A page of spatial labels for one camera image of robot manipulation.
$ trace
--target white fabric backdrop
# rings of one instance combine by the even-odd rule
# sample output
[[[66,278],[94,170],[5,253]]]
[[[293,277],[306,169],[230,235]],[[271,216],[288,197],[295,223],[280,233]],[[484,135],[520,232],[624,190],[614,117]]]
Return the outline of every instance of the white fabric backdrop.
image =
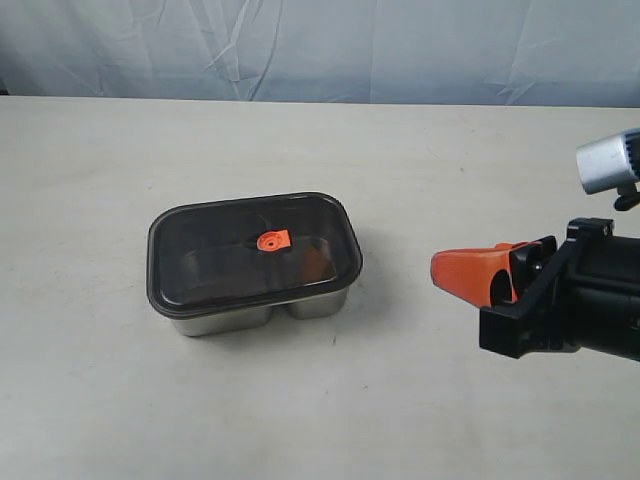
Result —
[[[639,106],[637,0],[1,0],[11,94]]]

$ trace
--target wrinkled fabric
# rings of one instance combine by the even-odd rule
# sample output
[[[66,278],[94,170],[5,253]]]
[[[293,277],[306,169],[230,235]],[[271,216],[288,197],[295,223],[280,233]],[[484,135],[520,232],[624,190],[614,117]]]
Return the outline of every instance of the wrinkled fabric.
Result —
[[[640,105],[634,0],[4,0],[16,95]]]

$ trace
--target stainless steel container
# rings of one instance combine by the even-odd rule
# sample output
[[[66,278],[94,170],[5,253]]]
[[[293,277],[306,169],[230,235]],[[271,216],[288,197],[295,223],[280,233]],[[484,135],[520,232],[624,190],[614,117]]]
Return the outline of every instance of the stainless steel container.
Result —
[[[177,207],[149,230],[147,296],[188,336],[307,319],[344,305],[362,255],[347,214],[320,193]]]

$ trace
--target dark plastic lid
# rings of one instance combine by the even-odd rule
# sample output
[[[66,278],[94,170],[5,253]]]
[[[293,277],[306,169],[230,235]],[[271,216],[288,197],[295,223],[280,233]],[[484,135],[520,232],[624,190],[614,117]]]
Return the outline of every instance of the dark plastic lid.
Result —
[[[149,229],[147,295],[170,318],[341,290],[362,254],[335,198],[297,193],[177,207]]]

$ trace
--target table surface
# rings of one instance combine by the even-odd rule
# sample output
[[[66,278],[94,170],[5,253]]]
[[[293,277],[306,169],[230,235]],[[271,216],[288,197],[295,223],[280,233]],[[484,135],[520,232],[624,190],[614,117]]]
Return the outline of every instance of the table surface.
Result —
[[[640,369],[478,348],[431,255],[613,217],[575,147],[640,110],[0,97],[0,478],[638,477]],[[321,191],[345,309],[187,338],[145,296],[176,205]]]

